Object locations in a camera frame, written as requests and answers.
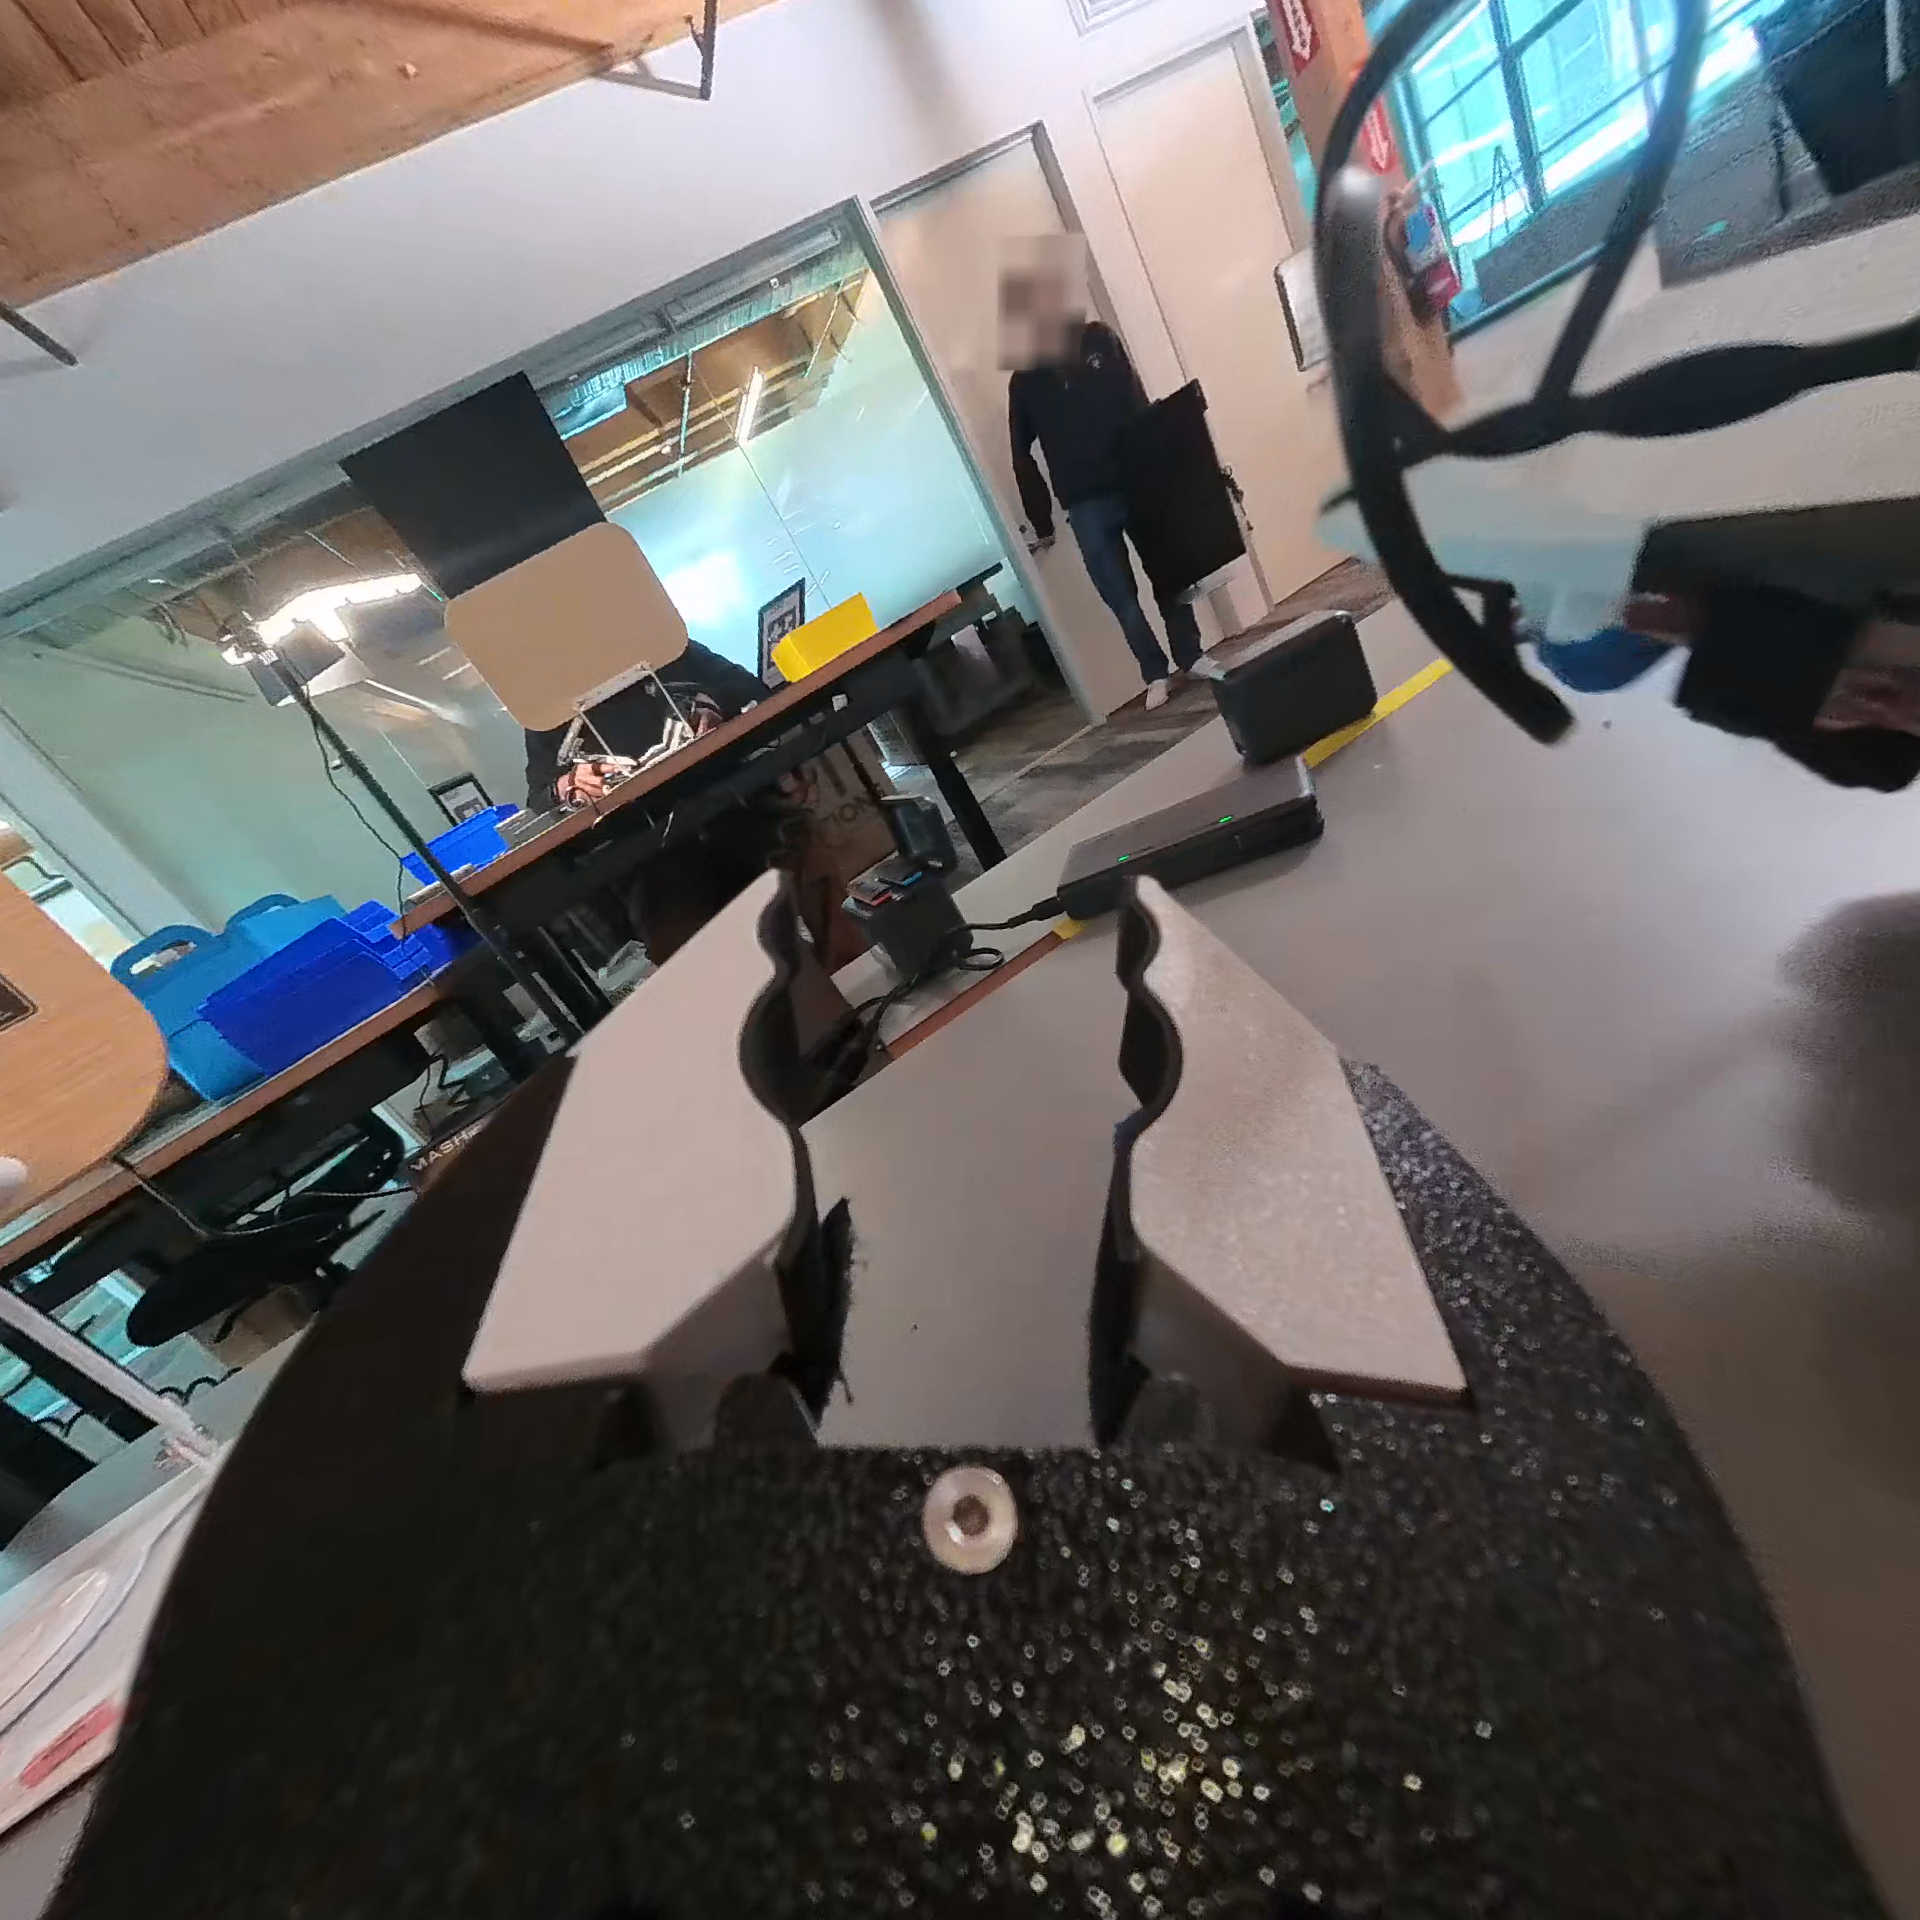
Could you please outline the black charging case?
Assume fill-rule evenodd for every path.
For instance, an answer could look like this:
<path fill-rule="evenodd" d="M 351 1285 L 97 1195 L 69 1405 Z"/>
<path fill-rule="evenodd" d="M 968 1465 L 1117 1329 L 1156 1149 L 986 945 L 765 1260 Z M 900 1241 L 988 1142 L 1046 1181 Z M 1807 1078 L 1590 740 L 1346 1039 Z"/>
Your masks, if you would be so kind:
<path fill-rule="evenodd" d="M 948 883 L 958 851 L 936 804 L 885 795 L 875 805 L 891 851 L 847 879 L 842 908 L 894 980 L 909 986 L 958 968 L 972 949 Z"/>

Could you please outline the black carry bag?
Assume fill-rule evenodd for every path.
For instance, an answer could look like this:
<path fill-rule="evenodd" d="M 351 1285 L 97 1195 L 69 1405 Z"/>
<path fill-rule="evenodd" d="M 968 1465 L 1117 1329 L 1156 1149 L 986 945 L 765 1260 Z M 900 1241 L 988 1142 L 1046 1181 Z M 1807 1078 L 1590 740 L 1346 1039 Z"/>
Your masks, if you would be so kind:
<path fill-rule="evenodd" d="M 1235 484 L 1198 379 L 1151 400 L 1117 440 L 1126 535 L 1156 600 L 1189 600 L 1248 557 Z"/>

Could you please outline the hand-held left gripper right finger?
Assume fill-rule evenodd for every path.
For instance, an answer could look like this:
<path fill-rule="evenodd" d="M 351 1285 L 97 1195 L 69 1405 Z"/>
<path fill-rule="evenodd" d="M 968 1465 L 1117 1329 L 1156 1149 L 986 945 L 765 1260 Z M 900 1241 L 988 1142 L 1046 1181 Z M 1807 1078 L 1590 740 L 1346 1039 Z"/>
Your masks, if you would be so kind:
<path fill-rule="evenodd" d="M 1114 1131 L 1088 1305 L 1096 1443 L 1324 1443 L 1320 1395 L 1471 1383 L 1333 1044 L 1157 879 L 1115 917 Z"/>

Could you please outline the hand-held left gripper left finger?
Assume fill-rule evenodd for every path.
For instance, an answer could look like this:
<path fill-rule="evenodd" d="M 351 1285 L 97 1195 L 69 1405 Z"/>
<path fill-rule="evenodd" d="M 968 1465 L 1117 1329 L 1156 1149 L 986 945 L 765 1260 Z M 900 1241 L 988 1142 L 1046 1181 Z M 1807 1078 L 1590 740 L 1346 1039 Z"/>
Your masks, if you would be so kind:
<path fill-rule="evenodd" d="M 570 1055 L 462 1385 L 608 1387 L 640 1443 L 818 1438 L 851 1305 L 801 1134 L 792 882 L 764 871 Z"/>

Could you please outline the cardboard box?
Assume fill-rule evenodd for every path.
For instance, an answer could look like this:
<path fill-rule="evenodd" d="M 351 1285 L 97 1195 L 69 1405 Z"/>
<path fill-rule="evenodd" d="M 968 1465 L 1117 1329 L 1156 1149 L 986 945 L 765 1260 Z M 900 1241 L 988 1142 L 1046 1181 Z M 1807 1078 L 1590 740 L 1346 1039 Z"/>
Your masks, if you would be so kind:
<path fill-rule="evenodd" d="M 780 778 L 780 868 L 792 878 L 800 921 L 829 973 L 868 949 L 846 896 L 854 878 L 897 849 L 882 805 L 896 793 L 866 729 Z"/>

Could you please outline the black ceiling rod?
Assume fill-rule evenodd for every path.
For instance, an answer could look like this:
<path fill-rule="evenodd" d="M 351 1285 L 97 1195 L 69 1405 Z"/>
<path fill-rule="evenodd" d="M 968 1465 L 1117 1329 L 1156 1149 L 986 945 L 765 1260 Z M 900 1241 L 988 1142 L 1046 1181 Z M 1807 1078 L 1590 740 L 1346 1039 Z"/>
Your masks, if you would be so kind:
<path fill-rule="evenodd" d="M 611 60 L 596 77 L 640 92 L 708 103 L 714 88 L 720 13 L 720 1 L 702 1 L 693 12 L 683 16 L 683 41 L 696 51 L 697 70 L 676 68 L 666 71 L 653 63 L 651 53 L 636 51 L 621 60 Z"/>

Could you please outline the black wall screen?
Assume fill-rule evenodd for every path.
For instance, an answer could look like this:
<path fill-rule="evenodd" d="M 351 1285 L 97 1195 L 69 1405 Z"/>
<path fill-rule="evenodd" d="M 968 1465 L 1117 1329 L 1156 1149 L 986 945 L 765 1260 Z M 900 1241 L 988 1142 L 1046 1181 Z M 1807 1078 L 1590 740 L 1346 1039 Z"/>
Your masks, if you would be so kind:
<path fill-rule="evenodd" d="M 523 372 L 343 454 L 339 468 L 445 600 L 608 520 Z"/>

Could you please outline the yellow box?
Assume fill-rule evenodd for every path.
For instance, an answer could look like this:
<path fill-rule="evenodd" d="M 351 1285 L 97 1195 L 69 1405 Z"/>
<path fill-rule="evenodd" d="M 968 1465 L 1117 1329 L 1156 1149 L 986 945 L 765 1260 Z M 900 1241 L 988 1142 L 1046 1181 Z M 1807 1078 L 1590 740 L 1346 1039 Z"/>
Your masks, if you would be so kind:
<path fill-rule="evenodd" d="M 866 594 L 854 592 L 777 637 L 772 646 L 772 663 L 783 683 L 797 683 L 878 632 L 879 624 Z"/>

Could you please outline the black power bank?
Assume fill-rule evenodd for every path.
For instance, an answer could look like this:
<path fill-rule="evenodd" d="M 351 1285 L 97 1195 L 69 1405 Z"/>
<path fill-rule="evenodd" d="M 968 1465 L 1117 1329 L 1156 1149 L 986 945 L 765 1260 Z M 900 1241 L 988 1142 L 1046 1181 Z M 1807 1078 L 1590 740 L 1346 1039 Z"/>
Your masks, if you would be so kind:
<path fill-rule="evenodd" d="M 1179 889 L 1316 842 L 1326 827 L 1302 755 L 1240 765 L 1234 778 L 1075 842 L 1054 888 L 1057 908 L 1088 921 L 1117 909 L 1144 874 Z"/>

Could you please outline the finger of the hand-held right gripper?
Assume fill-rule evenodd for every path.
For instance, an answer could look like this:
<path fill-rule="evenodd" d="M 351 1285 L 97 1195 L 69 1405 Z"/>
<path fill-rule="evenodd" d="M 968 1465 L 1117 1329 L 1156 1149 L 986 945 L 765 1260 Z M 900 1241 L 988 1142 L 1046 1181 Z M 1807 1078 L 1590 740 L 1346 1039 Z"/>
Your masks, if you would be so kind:
<path fill-rule="evenodd" d="M 1403 425 L 1406 461 L 1500 461 L 1572 442 L 1702 436 L 1876 378 L 1916 376 L 1916 311 L 1794 336 L 1781 319 L 1726 330 L 1678 294 L 1602 326 L 1558 396 L 1537 376 L 1517 396 L 1460 419 Z"/>
<path fill-rule="evenodd" d="M 1438 458 L 1403 491 L 1446 572 L 1524 590 L 1912 590 L 1917 376 L 1849 379 L 1681 438 Z"/>

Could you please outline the white stand base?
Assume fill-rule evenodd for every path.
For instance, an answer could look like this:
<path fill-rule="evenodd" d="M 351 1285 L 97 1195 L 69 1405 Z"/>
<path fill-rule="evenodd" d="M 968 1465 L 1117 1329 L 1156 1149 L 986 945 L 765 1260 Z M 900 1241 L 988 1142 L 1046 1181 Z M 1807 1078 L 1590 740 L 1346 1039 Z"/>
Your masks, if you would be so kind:
<path fill-rule="evenodd" d="M 137 1443 L 86 1472 L 1 1553 L 1 1833 L 102 1767 L 221 1462 Z"/>

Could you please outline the fire extinguisher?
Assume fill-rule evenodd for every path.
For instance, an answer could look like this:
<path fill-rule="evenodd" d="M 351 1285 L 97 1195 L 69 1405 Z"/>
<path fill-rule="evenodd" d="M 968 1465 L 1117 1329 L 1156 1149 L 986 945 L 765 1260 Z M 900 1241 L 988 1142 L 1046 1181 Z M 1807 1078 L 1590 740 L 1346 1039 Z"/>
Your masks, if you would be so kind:
<path fill-rule="evenodd" d="M 1421 167 L 1385 196 L 1383 235 L 1406 299 L 1419 319 L 1444 319 L 1464 277 L 1442 212 Z"/>

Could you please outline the black adapter cube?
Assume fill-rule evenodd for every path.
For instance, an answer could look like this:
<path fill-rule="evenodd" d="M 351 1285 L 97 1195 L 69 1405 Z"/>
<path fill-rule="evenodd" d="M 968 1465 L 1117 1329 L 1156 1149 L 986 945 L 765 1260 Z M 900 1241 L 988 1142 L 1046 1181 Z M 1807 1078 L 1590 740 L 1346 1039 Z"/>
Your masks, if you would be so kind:
<path fill-rule="evenodd" d="M 1211 696 L 1235 755 L 1265 765 L 1369 718 L 1380 690 L 1353 613 L 1326 609 L 1241 635 Z"/>

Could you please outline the wooden support post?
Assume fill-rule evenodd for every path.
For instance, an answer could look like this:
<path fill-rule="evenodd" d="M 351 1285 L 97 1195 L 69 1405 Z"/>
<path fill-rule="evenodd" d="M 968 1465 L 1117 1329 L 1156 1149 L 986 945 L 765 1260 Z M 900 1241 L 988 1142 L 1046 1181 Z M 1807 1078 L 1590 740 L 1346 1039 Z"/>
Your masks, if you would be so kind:
<path fill-rule="evenodd" d="M 1295 119 L 1308 139 L 1313 208 L 1340 167 L 1327 151 L 1338 112 L 1371 53 L 1371 32 L 1362 1 L 1265 1 L 1264 12 L 1281 60 Z M 1410 181 L 1390 116 L 1373 103 L 1356 132 L 1350 162 L 1369 174 L 1381 191 L 1380 269 L 1381 348 L 1385 372 L 1438 419 L 1460 400 L 1454 354 L 1442 317 L 1410 286 L 1406 215 L 1421 191 Z"/>

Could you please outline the paper notice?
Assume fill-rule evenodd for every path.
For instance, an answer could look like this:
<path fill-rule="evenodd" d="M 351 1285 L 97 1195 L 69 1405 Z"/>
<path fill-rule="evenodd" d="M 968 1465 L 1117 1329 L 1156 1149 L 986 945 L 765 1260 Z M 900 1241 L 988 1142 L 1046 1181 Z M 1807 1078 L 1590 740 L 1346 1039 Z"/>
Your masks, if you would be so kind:
<path fill-rule="evenodd" d="M 1298 372 L 1321 370 L 1331 357 L 1331 343 L 1312 248 L 1277 262 L 1271 280 Z"/>

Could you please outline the white double doors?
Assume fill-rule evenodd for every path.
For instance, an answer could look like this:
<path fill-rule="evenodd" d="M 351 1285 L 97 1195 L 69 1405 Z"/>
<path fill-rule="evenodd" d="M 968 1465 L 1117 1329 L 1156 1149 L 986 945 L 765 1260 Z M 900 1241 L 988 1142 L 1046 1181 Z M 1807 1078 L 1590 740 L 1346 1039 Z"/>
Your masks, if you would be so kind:
<path fill-rule="evenodd" d="M 1326 379 L 1298 366 L 1276 280 L 1305 237 L 1254 25 L 1201 4 L 1150 4 L 1096 48 L 1067 4 L 860 4 L 887 60 L 909 147 L 870 202 L 894 290 L 955 418 L 1016 587 L 1082 718 L 1131 703 L 1140 666 L 1070 531 L 1028 554 L 995 337 L 1003 260 L 1066 233 L 1094 314 L 1151 396 L 1204 388 L 1211 440 L 1241 491 L 1250 554 L 1201 601 L 1235 633 L 1331 567 L 1313 534 L 1333 479 Z"/>

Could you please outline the wooden panel on white stand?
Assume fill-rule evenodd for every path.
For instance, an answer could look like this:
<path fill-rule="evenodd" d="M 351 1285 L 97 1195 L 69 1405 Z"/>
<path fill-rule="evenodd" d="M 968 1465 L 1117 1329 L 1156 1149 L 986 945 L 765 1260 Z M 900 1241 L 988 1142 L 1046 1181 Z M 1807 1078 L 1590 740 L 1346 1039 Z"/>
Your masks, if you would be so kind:
<path fill-rule="evenodd" d="M 170 1075 L 145 1008 L 1 882 L 1 1220 L 108 1162 Z"/>
<path fill-rule="evenodd" d="M 669 750 L 692 723 L 664 681 L 689 632 L 631 534 L 598 521 L 443 601 L 443 633 L 523 733 L 559 750 L 598 732 L 596 711 L 648 683 L 671 714 Z"/>

